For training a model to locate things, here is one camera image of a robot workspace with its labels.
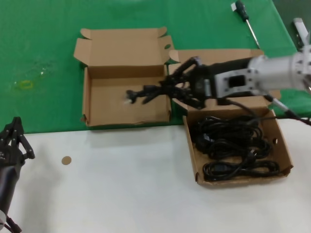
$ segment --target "brown sticker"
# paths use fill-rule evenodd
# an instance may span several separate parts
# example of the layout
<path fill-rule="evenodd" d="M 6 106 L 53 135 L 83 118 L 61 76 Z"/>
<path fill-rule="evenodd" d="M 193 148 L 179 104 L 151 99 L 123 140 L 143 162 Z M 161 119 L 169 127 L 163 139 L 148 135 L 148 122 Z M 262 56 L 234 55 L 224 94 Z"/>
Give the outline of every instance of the brown sticker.
<path fill-rule="evenodd" d="M 63 159 L 62 159 L 62 164 L 63 165 L 68 165 L 71 163 L 71 157 L 69 156 L 65 156 Z"/>

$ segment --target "white surface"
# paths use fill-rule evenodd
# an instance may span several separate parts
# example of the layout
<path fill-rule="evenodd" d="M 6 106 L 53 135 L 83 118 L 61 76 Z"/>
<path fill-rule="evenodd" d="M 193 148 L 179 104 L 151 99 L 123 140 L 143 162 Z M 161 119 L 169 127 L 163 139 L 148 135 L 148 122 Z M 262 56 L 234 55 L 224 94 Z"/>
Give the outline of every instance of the white surface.
<path fill-rule="evenodd" d="M 24 233 L 309 233 L 311 127 L 280 124 L 289 177 L 236 188 L 194 181 L 182 126 L 27 135 L 9 216 Z"/>

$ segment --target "green tablecloth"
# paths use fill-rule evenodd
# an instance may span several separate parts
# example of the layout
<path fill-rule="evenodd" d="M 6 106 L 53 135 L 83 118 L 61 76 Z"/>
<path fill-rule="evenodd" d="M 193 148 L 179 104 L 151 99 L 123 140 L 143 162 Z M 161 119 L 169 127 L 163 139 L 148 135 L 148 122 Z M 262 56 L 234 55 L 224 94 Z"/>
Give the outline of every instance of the green tablecloth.
<path fill-rule="evenodd" d="M 0 126 L 21 116 L 28 133 L 87 129 L 80 121 L 83 71 L 73 58 L 81 28 L 167 26 L 176 49 L 256 48 L 232 0 L 3 0 L 0 8 Z M 268 56 L 295 47 L 271 0 L 244 0 Z M 307 114 L 310 98 L 283 92 Z M 171 124 L 180 123 L 173 108 Z"/>

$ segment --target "box lid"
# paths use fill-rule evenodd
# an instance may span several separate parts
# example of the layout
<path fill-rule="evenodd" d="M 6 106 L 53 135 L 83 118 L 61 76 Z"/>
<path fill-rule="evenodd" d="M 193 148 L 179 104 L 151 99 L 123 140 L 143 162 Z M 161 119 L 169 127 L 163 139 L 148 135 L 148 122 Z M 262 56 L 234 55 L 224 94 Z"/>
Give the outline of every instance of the box lid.
<path fill-rule="evenodd" d="M 251 49 L 217 49 L 217 50 L 171 50 L 169 52 L 170 58 L 176 62 L 183 63 L 191 57 L 198 56 L 200 57 L 203 64 L 211 65 L 213 63 L 227 62 L 231 60 L 237 60 L 242 58 L 254 57 L 263 55 L 261 50 L 251 50 Z M 172 74 L 180 64 L 169 65 L 169 73 Z M 271 91 L 270 94 L 275 98 L 280 99 L 280 91 Z M 263 96 L 251 96 L 251 97 L 237 97 L 237 98 L 228 98 L 239 102 L 250 108 L 261 108 L 267 107 L 270 103 Z M 174 100 L 181 107 L 185 108 L 188 111 L 198 111 L 198 109 L 187 106 L 184 103 L 181 103 L 178 100 Z M 219 106 L 217 105 L 216 100 L 206 100 L 206 107 L 201 109 L 204 110 L 219 110 L 219 109 L 237 109 L 239 107 L 230 105 L 230 106 Z"/>
<path fill-rule="evenodd" d="M 172 38 L 166 27 L 150 29 L 81 29 L 74 57 L 90 67 L 157 66 L 169 59 Z"/>

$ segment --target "open cardboard box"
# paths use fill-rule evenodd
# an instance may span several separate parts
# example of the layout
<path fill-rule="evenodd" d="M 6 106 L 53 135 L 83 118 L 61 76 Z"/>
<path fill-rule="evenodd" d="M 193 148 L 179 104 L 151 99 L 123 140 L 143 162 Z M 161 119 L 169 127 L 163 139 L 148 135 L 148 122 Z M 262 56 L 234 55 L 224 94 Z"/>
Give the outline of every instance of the open cardboard box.
<path fill-rule="evenodd" d="M 127 90 L 158 85 L 173 49 L 166 28 L 81 29 L 74 57 L 87 65 L 84 75 L 83 120 L 87 126 L 168 122 L 171 102 L 159 96 L 142 105 L 124 104 Z"/>
<path fill-rule="evenodd" d="M 203 64 L 211 65 L 213 63 L 226 62 L 235 59 L 247 58 L 252 56 L 258 56 L 263 54 L 260 50 L 172 50 L 170 51 L 170 58 L 177 62 L 185 62 L 187 59 L 193 56 L 199 56 Z M 169 65 L 169 73 L 172 74 L 174 70 L 179 67 L 180 64 Z M 280 98 L 280 91 L 273 91 L 270 93 L 276 98 Z M 273 111 L 268 109 L 269 102 L 262 96 L 254 97 L 239 97 L 230 98 L 236 102 L 239 102 L 250 109 L 254 110 L 260 117 L 275 117 Z M 280 165 L 280 175 L 268 178 L 249 178 L 249 177 L 236 177 L 229 181 L 219 182 L 207 182 L 204 180 L 203 165 L 210 163 L 211 160 L 206 154 L 202 154 L 198 151 L 195 145 L 191 141 L 189 128 L 198 120 L 203 119 L 206 116 L 214 116 L 223 119 L 229 119 L 238 117 L 240 115 L 246 115 L 247 112 L 237 106 L 227 105 L 219 106 L 216 100 L 207 100 L 206 108 L 197 110 L 189 107 L 177 100 L 177 104 L 182 106 L 188 111 L 188 115 L 184 116 L 183 121 L 185 124 L 185 130 L 187 134 L 187 140 L 190 150 L 191 162 L 195 180 L 198 184 L 206 185 L 218 185 L 218 184 L 250 184 L 250 183 L 261 183 L 286 177 L 293 167 L 291 158 L 282 135 L 281 129 L 276 119 L 264 120 L 259 126 L 263 131 L 264 138 L 268 140 L 272 145 L 273 149 L 266 160 L 272 160 Z M 239 163 L 240 158 L 228 158 L 227 162 Z"/>

